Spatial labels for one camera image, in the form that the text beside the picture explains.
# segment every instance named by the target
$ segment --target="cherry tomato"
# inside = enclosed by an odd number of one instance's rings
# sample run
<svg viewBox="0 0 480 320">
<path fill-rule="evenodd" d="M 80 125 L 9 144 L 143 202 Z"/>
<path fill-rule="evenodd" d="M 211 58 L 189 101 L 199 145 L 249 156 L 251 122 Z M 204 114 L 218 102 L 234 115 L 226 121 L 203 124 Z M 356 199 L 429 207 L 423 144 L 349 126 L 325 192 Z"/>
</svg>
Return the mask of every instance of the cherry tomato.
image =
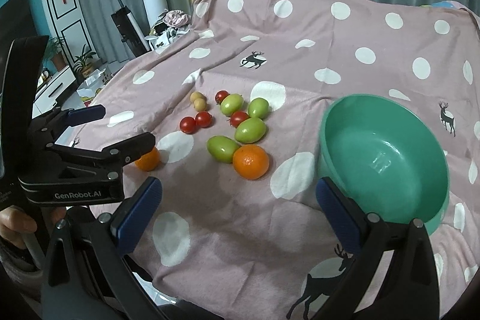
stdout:
<svg viewBox="0 0 480 320">
<path fill-rule="evenodd" d="M 188 135 L 194 133 L 197 130 L 195 119 L 193 117 L 182 118 L 180 121 L 180 130 Z"/>
<path fill-rule="evenodd" d="M 220 105 L 222 101 L 229 96 L 229 92 L 225 90 L 219 91 L 217 94 L 215 94 L 215 102 L 217 105 Z"/>
<path fill-rule="evenodd" d="M 207 128 L 212 124 L 212 115 L 208 112 L 200 112 L 195 116 L 195 122 L 200 128 Z"/>
<path fill-rule="evenodd" d="M 245 112 L 235 112 L 230 116 L 230 125 L 233 127 L 238 127 L 243 121 L 249 119 L 250 116 L 246 114 Z"/>
</svg>

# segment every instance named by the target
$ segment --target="deer print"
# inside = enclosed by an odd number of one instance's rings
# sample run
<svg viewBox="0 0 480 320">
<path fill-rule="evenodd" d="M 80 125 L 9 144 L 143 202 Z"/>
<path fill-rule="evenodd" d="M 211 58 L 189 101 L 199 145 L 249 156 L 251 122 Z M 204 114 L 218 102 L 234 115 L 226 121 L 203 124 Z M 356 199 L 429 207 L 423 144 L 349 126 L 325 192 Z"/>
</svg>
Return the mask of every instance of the deer print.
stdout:
<svg viewBox="0 0 480 320">
<path fill-rule="evenodd" d="M 453 125 L 453 120 L 454 119 L 450 118 L 449 116 L 447 116 L 445 114 L 445 109 L 447 109 L 448 104 L 441 100 L 440 103 L 438 103 L 438 105 L 440 106 L 440 109 L 441 109 L 440 119 L 443 122 L 443 124 L 445 125 L 445 130 L 448 130 L 447 129 L 447 123 L 448 123 L 450 125 L 450 134 L 452 134 L 452 130 L 453 130 L 453 137 L 455 137 L 455 128 L 454 128 L 454 125 Z"/>
<path fill-rule="evenodd" d="M 257 56 L 261 56 L 263 55 L 263 52 L 255 52 L 253 51 L 251 53 L 250 56 L 247 56 L 246 58 L 244 58 L 242 61 L 241 61 L 241 65 L 240 67 L 243 67 L 244 65 L 248 64 L 248 63 L 254 63 L 253 65 L 251 65 L 250 67 L 247 67 L 247 68 L 252 68 L 252 67 L 256 67 L 256 69 L 258 67 L 260 67 L 263 63 L 265 63 L 267 60 L 266 58 L 264 57 L 257 57 Z"/>
<path fill-rule="evenodd" d="M 337 248 L 334 249 L 337 256 L 341 257 L 342 264 L 338 268 L 338 271 L 343 271 L 347 269 L 353 262 L 353 256 L 349 257 L 348 254 L 337 244 Z M 307 275 L 307 286 L 303 291 L 302 297 L 300 297 L 295 304 L 292 305 L 289 312 L 287 313 L 287 319 L 290 319 L 292 312 L 295 307 L 301 302 L 305 301 L 305 310 L 303 312 L 303 319 L 308 320 L 308 311 L 310 309 L 310 304 L 314 302 L 320 294 L 332 295 L 333 291 L 337 287 L 340 280 L 343 278 L 343 273 L 332 278 L 313 278 L 310 274 Z"/>
</svg>

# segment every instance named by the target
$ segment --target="orange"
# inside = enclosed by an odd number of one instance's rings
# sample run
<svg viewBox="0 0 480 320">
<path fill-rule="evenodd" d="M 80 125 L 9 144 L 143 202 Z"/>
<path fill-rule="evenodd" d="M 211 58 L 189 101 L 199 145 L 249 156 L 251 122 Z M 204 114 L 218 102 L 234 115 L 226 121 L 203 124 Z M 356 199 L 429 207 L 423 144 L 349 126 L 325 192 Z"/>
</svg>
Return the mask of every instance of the orange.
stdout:
<svg viewBox="0 0 480 320">
<path fill-rule="evenodd" d="M 143 155 L 140 159 L 135 160 L 135 165 L 142 171 L 152 171 L 160 163 L 160 152 L 156 147 Z"/>
<path fill-rule="evenodd" d="M 268 155 L 262 147 L 247 144 L 233 154 L 233 167 L 245 179 L 258 179 L 268 170 Z"/>
</svg>

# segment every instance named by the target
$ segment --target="human hand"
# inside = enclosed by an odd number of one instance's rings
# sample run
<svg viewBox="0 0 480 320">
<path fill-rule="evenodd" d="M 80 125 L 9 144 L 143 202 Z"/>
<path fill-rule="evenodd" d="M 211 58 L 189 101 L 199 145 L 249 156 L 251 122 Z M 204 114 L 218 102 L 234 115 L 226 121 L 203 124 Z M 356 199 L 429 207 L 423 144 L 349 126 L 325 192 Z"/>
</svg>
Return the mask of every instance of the human hand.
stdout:
<svg viewBox="0 0 480 320">
<path fill-rule="evenodd" d="M 65 207 L 53 209 L 50 214 L 52 223 L 56 224 L 58 220 L 65 217 L 66 212 Z M 22 234 L 32 234 L 36 230 L 35 220 L 22 211 L 14 207 L 0 211 L 0 236 L 21 250 L 26 249 Z"/>
</svg>

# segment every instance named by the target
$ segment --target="television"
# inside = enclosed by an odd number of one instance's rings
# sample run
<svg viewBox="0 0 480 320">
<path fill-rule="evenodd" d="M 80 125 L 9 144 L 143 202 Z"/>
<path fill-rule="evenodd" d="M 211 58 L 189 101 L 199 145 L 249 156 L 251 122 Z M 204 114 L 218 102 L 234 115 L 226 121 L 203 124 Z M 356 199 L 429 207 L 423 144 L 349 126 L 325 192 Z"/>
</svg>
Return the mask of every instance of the television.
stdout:
<svg viewBox="0 0 480 320">
<path fill-rule="evenodd" d="M 11 43 L 37 35 L 29 0 L 8 0 L 0 7 L 0 92 Z"/>
</svg>

